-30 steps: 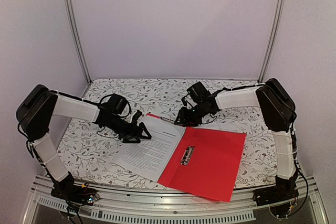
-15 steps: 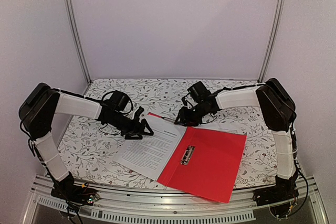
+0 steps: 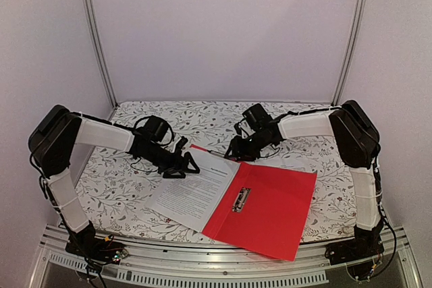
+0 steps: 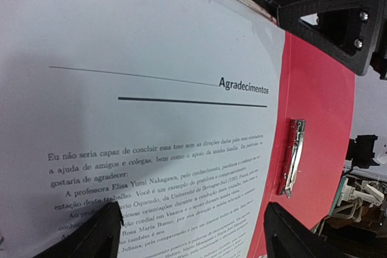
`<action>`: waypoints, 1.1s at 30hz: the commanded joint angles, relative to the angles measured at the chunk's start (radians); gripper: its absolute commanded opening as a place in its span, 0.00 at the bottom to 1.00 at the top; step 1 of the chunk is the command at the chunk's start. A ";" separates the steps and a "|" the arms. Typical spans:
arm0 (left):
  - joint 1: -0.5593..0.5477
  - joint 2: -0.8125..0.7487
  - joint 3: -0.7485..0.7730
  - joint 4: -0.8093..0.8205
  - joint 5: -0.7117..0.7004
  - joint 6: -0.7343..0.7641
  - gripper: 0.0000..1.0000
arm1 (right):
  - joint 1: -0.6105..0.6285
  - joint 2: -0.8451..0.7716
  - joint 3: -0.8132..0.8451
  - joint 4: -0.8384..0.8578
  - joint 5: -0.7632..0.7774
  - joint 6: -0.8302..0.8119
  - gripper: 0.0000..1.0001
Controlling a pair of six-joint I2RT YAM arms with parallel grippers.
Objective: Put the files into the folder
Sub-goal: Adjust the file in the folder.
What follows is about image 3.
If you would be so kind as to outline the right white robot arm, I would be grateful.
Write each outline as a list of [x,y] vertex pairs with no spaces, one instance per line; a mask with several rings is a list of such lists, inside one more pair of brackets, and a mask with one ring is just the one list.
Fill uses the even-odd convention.
[[377,128],[355,100],[338,107],[310,111],[288,111],[272,118],[260,104],[242,114],[252,130],[244,137],[240,125],[224,157],[233,161],[255,161],[267,146],[298,137],[331,136],[339,156],[349,168],[354,183],[357,208],[356,228],[376,231],[383,226],[380,211],[382,197],[378,155],[381,151]]

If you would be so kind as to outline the printed white paper sheets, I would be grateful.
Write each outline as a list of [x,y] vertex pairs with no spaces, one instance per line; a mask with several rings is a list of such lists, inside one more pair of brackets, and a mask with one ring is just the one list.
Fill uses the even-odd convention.
[[189,229],[202,233],[240,168],[240,163],[199,149],[189,148],[199,173],[183,179],[164,179],[146,207]]

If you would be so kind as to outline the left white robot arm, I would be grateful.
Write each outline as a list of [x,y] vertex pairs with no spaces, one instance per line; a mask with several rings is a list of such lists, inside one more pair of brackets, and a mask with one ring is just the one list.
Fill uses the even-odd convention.
[[73,233],[75,247],[86,257],[100,252],[100,242],[89,232],[91,226],[82,208],[70,172],[71,157],[79,144],[116,150],[134,159],[150,162],[165,179],[183,179],[200,169],[181,137],[169,151],[163,139],[172,127],[160,117],[140,118],[130,127],[55,105],[28,139],[30,164],[38,170],[42,188],[66,227]]

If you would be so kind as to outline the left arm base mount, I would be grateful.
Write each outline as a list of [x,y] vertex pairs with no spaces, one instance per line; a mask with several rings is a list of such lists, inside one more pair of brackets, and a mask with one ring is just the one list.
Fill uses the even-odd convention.
[[67,225],[65,227],[69,233],[65,250],[70,254],[103,264],[119,264],[121,260],[129,256],[126,246],[115,241],[112,235],[103,239],[97,238],[96,230],[91,222],[79,232],[72,231]]

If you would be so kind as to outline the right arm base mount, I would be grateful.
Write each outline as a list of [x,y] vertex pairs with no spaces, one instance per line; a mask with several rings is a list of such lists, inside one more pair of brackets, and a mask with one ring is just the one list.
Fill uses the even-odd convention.
[[356,281],[370,280],[379,263],[373,261],[372,257],[376,256],[380,259],[384,253],[380,236],[382,228],[382,222],[370,231],[355,226],[353,239],[326,245],[326,259],[329,260],[330,265],[335,265],[368,258],[368,261],[349,266],[347,270],[350,277]]

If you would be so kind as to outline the red file folder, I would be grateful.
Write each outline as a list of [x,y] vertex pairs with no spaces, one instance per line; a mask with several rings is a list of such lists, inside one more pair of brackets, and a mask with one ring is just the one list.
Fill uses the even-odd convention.
[[[239,163],[202,234],[274,259],[295,260],[317,174]],[[232,212],[242,188],[250,188],[251,193],[242,212]]]

